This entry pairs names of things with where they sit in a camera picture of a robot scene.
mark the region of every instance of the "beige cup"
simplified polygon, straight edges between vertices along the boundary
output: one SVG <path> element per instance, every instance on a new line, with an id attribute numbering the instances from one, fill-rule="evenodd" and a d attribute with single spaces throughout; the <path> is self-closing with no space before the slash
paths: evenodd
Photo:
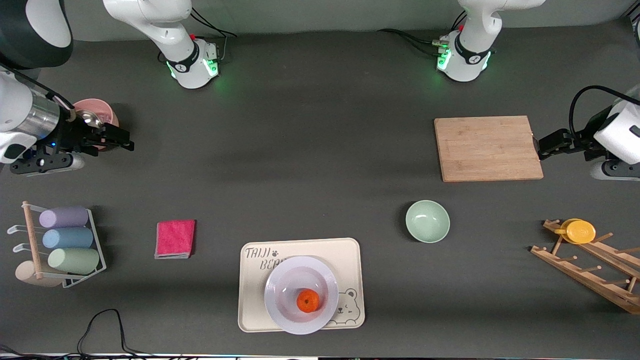
<path id="1" fill-rule="evenodd" d="M 56 270 L 46 264 L 42 264 L 42 272 L 66 274 L 66 272 Z M 32 260 L 23 261 L 20 265 L 18 265 L 18 267 L 15 269 L 15 277 L 20 281 L 26 282 L 27 284 L 44 286 L 46 288 L 58 286 L 64 281 L 64 279 L 54 279 L 52 277 L 43 277 L 40 280 L 36 279 L 35 266 L 33 265 Z"/>

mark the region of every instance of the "pink towel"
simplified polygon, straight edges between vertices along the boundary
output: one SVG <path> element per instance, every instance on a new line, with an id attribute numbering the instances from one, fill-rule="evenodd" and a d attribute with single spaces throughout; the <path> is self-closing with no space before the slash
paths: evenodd
<path id="1" fill-rule="evenodd" d="M 156 259 L 188 259 L 193 246 L 196 220 L 171 220 L 158 223 Z"/>

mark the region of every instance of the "metal spoon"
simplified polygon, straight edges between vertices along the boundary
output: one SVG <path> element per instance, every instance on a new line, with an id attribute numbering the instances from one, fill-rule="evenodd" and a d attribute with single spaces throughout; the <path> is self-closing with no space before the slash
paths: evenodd
<path id="1" fill-rule="evenodd" d="M 98 115 L 91 110 L 76 110 L 76 116 L 82 119 L 85 124 L 96 129 L 100 129 L 104 125 Z"/>

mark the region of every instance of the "dark gray tabletop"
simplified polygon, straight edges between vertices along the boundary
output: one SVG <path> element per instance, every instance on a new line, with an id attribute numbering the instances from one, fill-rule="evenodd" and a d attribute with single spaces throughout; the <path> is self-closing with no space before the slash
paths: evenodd
<path id="1" fill-rule="evenodd" d="M 426 38 L 437 32 L 422 32 Z M 16 280 L 28 255 L 0 251 L 0 338 L 22 352 L 68 352 L 91 315 L 121 310 L 147 352 L 360 357 L 638 359 L 640 317 L 528 253 L 552 243 L 540 220 L 580 217 L 610 245 L 638 246 L 640 184 L 597 181 L 580 154 L 543 162 L 539 181 L 445 184 L 433 119 L 528 115 L 536 135 L 566 127 L 583 86 L 640 80 L 628 21 L 505 29 L 486 72 L 467 84 L 388 33 L 305 33 L 230 40 L 221 77 L 185 90 L 146 42 L 78 43 L 40 80 L 77 101 L 113 104 L 136 150 L 75 172 L 0 176 L 1 228 L 20 202 L 94 209 L 109 268 L 71 289 Z M 577 126 L 610 105 L 587 93 Z M 412 240 L 404 211 L 438 201 L 451 231 Z M 154 260 L 156 223 L 198 220 L 189 260 Z M 353 237 L 367 319 L 359 329 L 245 334 L 237 326 L 241 247 L 251 241 Z M 595 265 L 578 249 L 579 265 Z M 614 273 L 603 276 L 616 279 Z M 119 352 L 115 317 L 86 351 Z"/>

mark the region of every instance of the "metal cylinder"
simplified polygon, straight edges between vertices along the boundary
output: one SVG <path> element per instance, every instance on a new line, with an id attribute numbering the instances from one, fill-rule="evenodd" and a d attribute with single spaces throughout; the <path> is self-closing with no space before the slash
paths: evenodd
<path id="1" fill-rule="evenodd" d="M 15 129 L 41 140 L 47 137 L 58 125 L 60 107 L 55 102 L 38 95 L 33 90 L 31 90 L 31 97 L 33 103 L 29 114 Z"/>

